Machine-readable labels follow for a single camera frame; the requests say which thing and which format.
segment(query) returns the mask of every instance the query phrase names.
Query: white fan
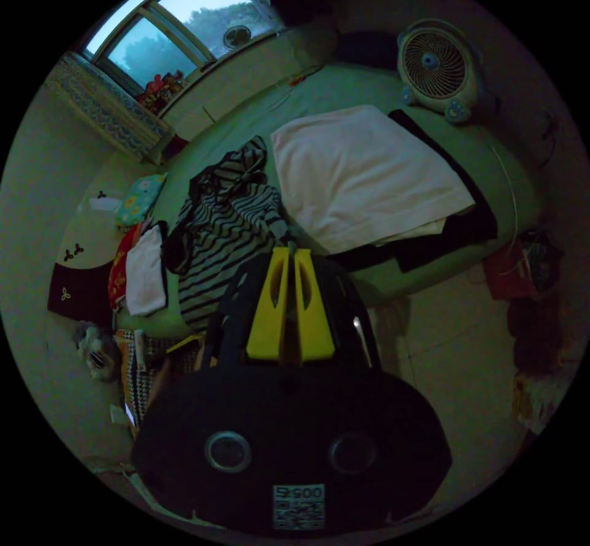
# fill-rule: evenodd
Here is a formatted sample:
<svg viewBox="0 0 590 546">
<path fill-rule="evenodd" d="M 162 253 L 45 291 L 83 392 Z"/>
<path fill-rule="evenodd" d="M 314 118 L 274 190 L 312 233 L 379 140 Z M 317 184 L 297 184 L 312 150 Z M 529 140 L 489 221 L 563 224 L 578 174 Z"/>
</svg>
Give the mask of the white fan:
<svg viewBox="0 0 590 546">
<path fill-rule="evenodd" d="M 235 25 L 225 32 L 223 43 L 226 48 L 234 50 L 250 42 L 251 37 L 252 32 L 245 25 Z"/>
<path fill-rule="evenodd" d="M 424 19 L 398 36 L 398 71 L 407 105 L 444 113 L 452 124 L 471 117 L 485 91 L 483 56 L 450 23 Z"/>
</svg>

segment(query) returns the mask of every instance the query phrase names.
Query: window frame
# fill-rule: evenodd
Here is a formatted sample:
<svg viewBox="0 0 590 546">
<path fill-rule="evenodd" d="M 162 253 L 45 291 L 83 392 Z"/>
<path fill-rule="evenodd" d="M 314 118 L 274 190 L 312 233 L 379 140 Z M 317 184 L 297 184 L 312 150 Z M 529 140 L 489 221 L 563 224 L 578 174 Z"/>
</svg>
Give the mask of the window frame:
<svg viewBox="0 0 590 546">
<path fill-rule="evenodd" d="M 108 56 L 117 47 L 124 36 L 135 26 L 135 24 L 143 18 L 152 23 L 158 30 L 160 30 L 195 65 L 195 70 L 184 78 L 184 83 L 186 86 L 193 84 L 199 76 L 202 76 L 206 69 L 217 67 L 220 61 L 223 61 L 242 50 L 232 50 L 227 54 L 216 58 L 213 53 L 204 45 L 204 43 L 195 34 L 188 30 L 172 13 L 170 13 L 166 8 L 162 7 L 159 4 L 159 1 L 161 0 L 142 1 L 142 3 L 130 11 L 121 20 L 121 22 L 117 24 L 117 26 L 111 31 L 111 33 L 107 36 L 99 48 L 97 48 L 93 55 L 91 55 L 88 51 L 86 51 L 85 54 L 86 58 L 88 58 L 92 64 L 101 68 L 134 97 L 143 93 L 145 91 L 145 87 L 139 85 L 139 83 L 132 79 L 125 71 L 113 63 L 108 58 Z M 254 0 L 249 1 L 252 2 L 257 9 L 259 9 L 258 2 L 254 2 Z M 163 17 L 164 20 L 172 26 L 173 30 L 171 30 L 170 27 L 167 27 L 166 24 L 158 18 L 158 15 Z M 280 20 L 280 17 L 277 16 L 277 20 L 283 29 L 284 26 Z M 258 42 L 276 33 L 276 30 L 270 30 L 268 32 L 262 33 L 260 36 L 256 36 L 254 40 L 246 44 L 244 47 L 247 47 L 254 41 Z M 177 97 L 181 96 L 183 92 L 184 90 L 179 93 Z M 162 110 L 160 114 L 163 114 L 171 103 L 172 101 L 169 102 L 169 104 L 166 106 L 166 108 L 164 108 L 164 110 Z"/>
</svg>

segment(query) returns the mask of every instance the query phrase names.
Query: green bed sheet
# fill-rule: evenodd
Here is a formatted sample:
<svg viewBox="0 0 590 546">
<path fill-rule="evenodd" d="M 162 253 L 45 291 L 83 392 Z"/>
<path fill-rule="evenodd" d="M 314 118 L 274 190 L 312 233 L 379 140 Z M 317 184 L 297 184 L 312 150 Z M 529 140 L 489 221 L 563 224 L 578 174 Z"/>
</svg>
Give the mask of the green bed sheet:
<svg viewBox="0 0 590 546">
<path fill-rule="evenodd" d="M 271 87 L 244 102 L 195 138 L 167 166 L 168 179 L 154 208 L 155 220 L 165 220 L 170 229 L 188 193 L 189 181 L 206 166 L 260 135 L 269 150 L 265 172 L 269 183 L 279 189 L 270 134 L 298 117 L 336 109 L 371 104 L 383 113 L 404 108 L 429 136 L 436 140 L 471 175 L 490 204 L 498 221 L 498 239 L 472 245 L 450 253 L 408 273 L 401 273 L 395 259 L 351 274 L 367 306 L 385 304 L 432 286 L 480 262 L 483 257 L 511 240 L 514 208 L 510 189 L 498 159 L 486 143 L 490 142 L 502 159 L 516 196 L 519 231 L 533 226 L 542 211 L 543 193 L 534 172 L 519 160 L 514 146 L 509 150 L 487 129 L 476 125 L 457 127 L 439 114 L 421 107 L 405 107 L 401 83 L 395 72 L 332 63 L 310 76 L 289 92 L 286 84 Z M 302 237 L 300 246 L 314 250 L 315 243 Z M 191 334 L 178 304 L 178 276 L 168 273 L 168 307 L 148 317 L 131 317 L 122 311 L 117 316 L 121 328 L 141 328 L 149 336 L 183 339 Z"/>
</svg>

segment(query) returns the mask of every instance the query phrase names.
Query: striped shirt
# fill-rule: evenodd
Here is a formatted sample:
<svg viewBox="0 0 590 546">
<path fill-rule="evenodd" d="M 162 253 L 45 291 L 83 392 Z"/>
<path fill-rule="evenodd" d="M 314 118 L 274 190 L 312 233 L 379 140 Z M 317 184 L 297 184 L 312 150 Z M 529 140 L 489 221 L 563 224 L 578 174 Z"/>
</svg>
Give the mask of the striped shirt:
<svg viewBox="0 0 590 546">
<path fill-rule="evenodd" d="M 241 263 L 294 243 L 280 193 L 262 172 L 266 159 L 256 136 L 193 177 L 162 247 L 166 267 L 179 275 L 181 314 L 196 333 L 206 330 Z"/>
</svg>

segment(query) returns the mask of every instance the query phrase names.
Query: camera lens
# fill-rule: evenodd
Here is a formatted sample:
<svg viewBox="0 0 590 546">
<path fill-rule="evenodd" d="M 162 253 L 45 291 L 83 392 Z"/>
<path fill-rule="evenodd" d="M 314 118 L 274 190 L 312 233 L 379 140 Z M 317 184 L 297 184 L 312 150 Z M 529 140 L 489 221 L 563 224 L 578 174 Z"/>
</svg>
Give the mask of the camera lens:
<svg viewBox="0 0 590 546">
<path fill-rule="evenodd" d="M 360 474 L 377 457 L 375 442 L 365 433 L 345 433 L 329 449 L 330 464 L 343 474 Z"/>
<path fill-rule="evenodd" d="M 241 472 L 250 464 L 250 445 L 239 433 L 214 433 L 205 443 L 205 458 L 222 472 Z"/>
</svg>

